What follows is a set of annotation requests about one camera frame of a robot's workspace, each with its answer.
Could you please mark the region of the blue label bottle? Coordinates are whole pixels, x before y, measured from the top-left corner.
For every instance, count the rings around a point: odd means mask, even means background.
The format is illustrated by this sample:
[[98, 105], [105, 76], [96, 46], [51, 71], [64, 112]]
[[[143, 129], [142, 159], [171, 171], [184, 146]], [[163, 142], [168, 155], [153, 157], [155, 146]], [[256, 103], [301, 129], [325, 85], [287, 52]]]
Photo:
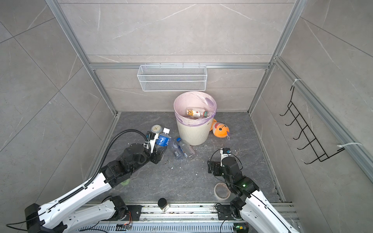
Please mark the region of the blue label bottle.
[[170, 129], [164, 128], [162, 133], [159, 134], [158, 139], [156, 141], [156, 145], [159, 147], [167, 147], [171, 137], [169, 135]]

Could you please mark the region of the clear bottle blue cap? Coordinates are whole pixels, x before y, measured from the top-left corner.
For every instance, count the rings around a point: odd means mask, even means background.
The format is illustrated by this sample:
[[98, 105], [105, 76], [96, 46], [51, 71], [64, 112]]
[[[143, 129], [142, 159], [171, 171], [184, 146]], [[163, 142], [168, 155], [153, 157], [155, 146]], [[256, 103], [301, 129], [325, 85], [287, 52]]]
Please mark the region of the clear bottle blue cap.
[[182, 154], [186, 157], [192, 157], [196, 154], [191, 145], [189, 145], [185, 140], [182, 140], [180, 137], [176, 139], [177, 145], [181, 150]]
[[177, 159], [177, 160], [182, 159], [183, 154], [180, 151], [178, 143], [175, 139], [172, 139], [171, 146], [172, 146], [172, 153], [173, 153], [175, 159]]

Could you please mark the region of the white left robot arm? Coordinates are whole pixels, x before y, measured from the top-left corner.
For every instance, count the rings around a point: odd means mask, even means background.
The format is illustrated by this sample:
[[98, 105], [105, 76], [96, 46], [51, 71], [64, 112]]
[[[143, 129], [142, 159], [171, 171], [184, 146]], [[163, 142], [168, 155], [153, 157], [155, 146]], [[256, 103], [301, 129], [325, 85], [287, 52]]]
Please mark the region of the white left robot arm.
[[79, 208], [102, 193], [128, 180], [148, 162], [159, 163], [167, 147], [156, 146], [149, 152], [143, 144], [134, 143], [105, 166], [91, 182], [87, 181], [65, 196], [43, 205], [32, 204], [25, 209], [29, 233], [67, 233], [101, 220], [124, 217], [126, 206], [120, 197], [80, 211]]

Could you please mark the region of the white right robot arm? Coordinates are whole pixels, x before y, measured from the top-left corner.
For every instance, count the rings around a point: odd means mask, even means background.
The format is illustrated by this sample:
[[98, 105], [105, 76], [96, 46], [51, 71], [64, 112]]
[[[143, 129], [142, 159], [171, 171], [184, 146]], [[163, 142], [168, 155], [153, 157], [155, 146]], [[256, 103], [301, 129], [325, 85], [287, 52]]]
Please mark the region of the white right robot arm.
[[297, 233], [271, 205], [259, 186], [242, 174], [235, 157], [225, 157], [220, 162], [208, 161], [208, 172], [222, 177], [228, 189], [237, 197], [230, 202], [235, 218], [248, 222], [258, 233]]

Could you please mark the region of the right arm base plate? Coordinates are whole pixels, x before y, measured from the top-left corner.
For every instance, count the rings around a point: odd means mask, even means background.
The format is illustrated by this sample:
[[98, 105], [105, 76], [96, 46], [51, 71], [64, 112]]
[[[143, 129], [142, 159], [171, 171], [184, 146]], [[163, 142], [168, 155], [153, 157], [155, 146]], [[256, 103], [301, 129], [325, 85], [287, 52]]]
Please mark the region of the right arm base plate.
[[215, 209], [218, 213], [219, 220], [241, 220], [240, 217], [234, 216], [234, 214], [230, 210], [230, 205], [217, 203], [215, 204]]

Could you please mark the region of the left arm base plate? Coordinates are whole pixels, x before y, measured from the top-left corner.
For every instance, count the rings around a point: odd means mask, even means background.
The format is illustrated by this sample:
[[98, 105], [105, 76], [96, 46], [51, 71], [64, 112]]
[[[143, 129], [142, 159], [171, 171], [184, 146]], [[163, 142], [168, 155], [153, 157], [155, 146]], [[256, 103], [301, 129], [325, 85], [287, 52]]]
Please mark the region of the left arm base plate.
[[128, 205], [123, 221], [129, 222], [130, 216], [132, 221], [139, 221], [142, 211], [142, 205]]

